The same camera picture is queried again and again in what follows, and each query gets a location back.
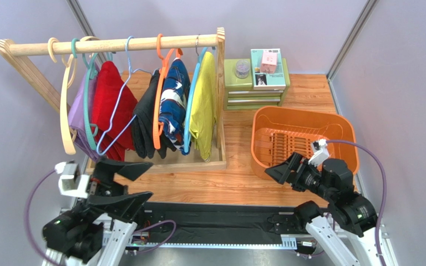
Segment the sky blue plastic hanger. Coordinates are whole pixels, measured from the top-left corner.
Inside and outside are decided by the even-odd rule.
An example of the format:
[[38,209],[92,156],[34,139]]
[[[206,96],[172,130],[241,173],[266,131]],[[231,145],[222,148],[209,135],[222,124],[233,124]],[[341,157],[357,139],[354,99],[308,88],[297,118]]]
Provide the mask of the sky blue plastic hanger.
[[184,123],[184,149],[183,154],[188,155],[190,153],[190,146],[191,146],[191,134],[189,131],[190,127],[190,115],[191,115],[191,109],[193,106],[193,98],[194,98],[194,92],[195,92],[195,86],[197,83],[197,79],[199,76],[199,71],[201,67],[202,60],[205,56],[205,53],[208,51],[208,47],[203,48],[200,54],[198,54],[197,57],[197,63],[194,69],[194,74],[192,76],[191,80],[191,86],[189,90],[189,96],[187,99],[187,106],[186,106],[186,116],[185,116],[185,123]]

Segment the orange plastic hanger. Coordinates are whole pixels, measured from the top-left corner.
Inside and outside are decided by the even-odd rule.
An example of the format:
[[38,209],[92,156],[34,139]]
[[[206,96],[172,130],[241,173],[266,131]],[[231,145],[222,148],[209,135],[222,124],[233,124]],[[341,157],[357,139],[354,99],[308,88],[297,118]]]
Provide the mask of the orange plastic hanger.
[[161,102],[161,93],[163,89],[163,83],[169,70],[170,57],[172,56],[174,52],[177,56],[181,57],[183,55],[183,51],[181,50],[181,48],[172,48],[169,50],[169,52],[167,53],[165,57],[162,56],[161,54],[161,38],[162,37],[163,35],[159,33],[156,39],[156,51],[157,51],[159,59],[162,62],[162,67],[160,68],[160,72],[159,72],[160,73],[159,81],[158,81],[158,85],[156,89],[154,116],[153,116],[153,144],[156,150],[159,150],[161,148],[160,136],[163,133],[164,123],[159,121],[160,102]]

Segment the yellow-green trousers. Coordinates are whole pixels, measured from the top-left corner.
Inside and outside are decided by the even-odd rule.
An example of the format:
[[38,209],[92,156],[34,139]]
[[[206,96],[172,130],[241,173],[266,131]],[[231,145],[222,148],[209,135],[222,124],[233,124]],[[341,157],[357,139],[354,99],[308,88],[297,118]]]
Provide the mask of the yellow-green trousers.
[[216,123],[216,68],[215,57],[206,51],[197,75],[190,112],[189,131],[195,149],[208,162],[211,157],[213,130]]

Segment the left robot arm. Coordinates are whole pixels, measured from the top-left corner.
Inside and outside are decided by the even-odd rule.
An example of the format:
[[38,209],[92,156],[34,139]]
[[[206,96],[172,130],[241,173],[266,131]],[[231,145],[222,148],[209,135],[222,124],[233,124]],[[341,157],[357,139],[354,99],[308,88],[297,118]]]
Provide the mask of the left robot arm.
[[87,175],[80,173],[74,161],[57,164],[60,194],[80,200],[43,227],[47,248],[79,265],[118,265],[138,226],[139,213],[153,193],[129,193],[114,177],[135,181],[152,166],[152,162],[101,158]]

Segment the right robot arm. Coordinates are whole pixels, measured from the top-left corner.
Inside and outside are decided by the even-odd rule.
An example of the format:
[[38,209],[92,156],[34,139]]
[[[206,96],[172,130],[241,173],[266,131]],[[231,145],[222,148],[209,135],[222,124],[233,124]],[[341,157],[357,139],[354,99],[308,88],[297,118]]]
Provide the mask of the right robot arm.
[[368,199],[355,192],[353,173],[337,158],[328,158],[318,168],[314,159],[294,152],[283,163],[269,167],[266,174],[277,183],[289,184],[295,191],[310,191],[328,202],[328,212],[344,230],[354,251],[334,232],[314,201],[293,210],[292,228],[310,234],[335,265],[379,265],[380,242],[371,243],[376,232],[377,212]]

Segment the blue patterned trousers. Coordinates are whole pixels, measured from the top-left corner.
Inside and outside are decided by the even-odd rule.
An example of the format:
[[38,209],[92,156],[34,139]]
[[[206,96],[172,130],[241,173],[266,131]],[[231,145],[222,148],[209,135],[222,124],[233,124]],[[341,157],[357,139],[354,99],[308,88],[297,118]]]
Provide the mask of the blue patterned trousers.
[[184,62],[175,58],[171,63],[161,91],[159,122],[170,142],[187,155],[184,144],[184,123],[191,81]]

